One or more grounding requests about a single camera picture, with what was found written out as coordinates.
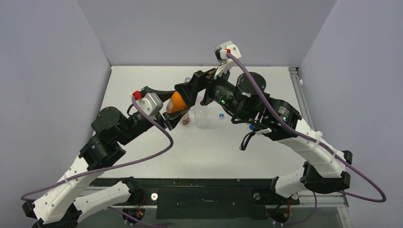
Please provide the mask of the small bottle red label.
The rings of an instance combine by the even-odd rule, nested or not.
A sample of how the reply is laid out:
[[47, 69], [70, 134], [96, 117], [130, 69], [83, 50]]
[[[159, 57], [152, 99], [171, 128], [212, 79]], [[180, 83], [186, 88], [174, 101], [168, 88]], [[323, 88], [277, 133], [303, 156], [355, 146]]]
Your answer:
[[186, 126], [186, 125], [188, 125], [189, 123], [190, 123], [190, 115], [189, 115], [189, 113], [187, 112], [187, 113], [185, 113], [184, 116], [182, 117], [181, 124], [182, 124], [183, 126]]

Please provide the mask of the orange juice bottle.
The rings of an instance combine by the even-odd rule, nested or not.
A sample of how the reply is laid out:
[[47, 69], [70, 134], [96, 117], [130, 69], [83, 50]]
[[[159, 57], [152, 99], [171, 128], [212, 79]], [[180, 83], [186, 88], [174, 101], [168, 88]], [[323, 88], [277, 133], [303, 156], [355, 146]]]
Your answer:
[[165, 111], [167, 113], [175, 113], [188, 108], [189, 106], [185, 103], [179, 92], [175, 91], [171, 96]]

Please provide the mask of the clear crushed plastic bottle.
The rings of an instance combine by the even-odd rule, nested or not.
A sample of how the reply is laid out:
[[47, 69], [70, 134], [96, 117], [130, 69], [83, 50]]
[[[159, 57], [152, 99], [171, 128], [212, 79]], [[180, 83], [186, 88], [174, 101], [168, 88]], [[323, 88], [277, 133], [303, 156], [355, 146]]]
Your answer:
[[201, 96], [196, 98], [194, 106], [194, 119], [199, 128], [209, 129], [212, 128], [212, 122], [210, 117], [210, 110], [208, 106], [201, 105], [203, 98]]

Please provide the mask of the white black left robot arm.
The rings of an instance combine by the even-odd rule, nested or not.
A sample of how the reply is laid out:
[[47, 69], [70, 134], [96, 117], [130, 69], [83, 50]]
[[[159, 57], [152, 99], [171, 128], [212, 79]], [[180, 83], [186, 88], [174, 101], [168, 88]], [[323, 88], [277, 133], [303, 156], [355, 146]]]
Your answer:
[[73, 164], [60, 180], [45, 188], [38, 199], [24, 199], [27, 217], [36, 220], [36, 228], [75, 228], [88, 216], [116, 204], [142, 204], [144, 190], [134, 177], [118, 179], [115, 184], [90, 195], [81, 192], [125, 155], [123, 146], [152, 127], [163, 133], [173, 129], [189, 110], [186, 104], [175, 106], [172, 113], [161, 113], [166, 100], [175, 91], [144, 87], [132, 93], [136, 113], [126, 117], [115, 107], [102, 109], [92, 122], [95, 134], [79, 151]]

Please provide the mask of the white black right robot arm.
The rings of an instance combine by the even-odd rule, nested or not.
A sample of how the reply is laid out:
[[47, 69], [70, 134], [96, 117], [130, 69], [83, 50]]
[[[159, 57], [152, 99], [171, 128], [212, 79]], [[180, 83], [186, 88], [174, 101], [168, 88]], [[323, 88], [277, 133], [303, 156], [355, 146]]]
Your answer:
[[320, 132], [314, 131], [290, 103], [265, 93], [266, 80], [255, 72], [241, 74], [236, 84], [228, 81], [229, 72], [216, 75], [216, 69], [197, 71], [188, 82], [174, 89], [187, 107], [194, 106], [204, 92], [201, 105], [219, 104], [233, 124], [250, 124], [253, 135], [263, 135], [292, 149], [304, 158], [304, 165], [286, 176], [276, 177], [268, 190], [269, 199], [280, 203], [295, 193], [310, 190], [329, 194], [350, 187], [349, 151], [335, 151]]

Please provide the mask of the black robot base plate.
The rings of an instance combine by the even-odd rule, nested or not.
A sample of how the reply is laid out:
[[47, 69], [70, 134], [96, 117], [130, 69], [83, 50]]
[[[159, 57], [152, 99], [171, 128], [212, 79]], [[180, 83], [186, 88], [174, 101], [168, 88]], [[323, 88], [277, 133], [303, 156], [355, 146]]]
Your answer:
[[121, 206], [156, 208], [157, 219], [267, 219], [268, 211], [298, 205], [275, 194], [272, 179], [146, 179], [137, 202]]

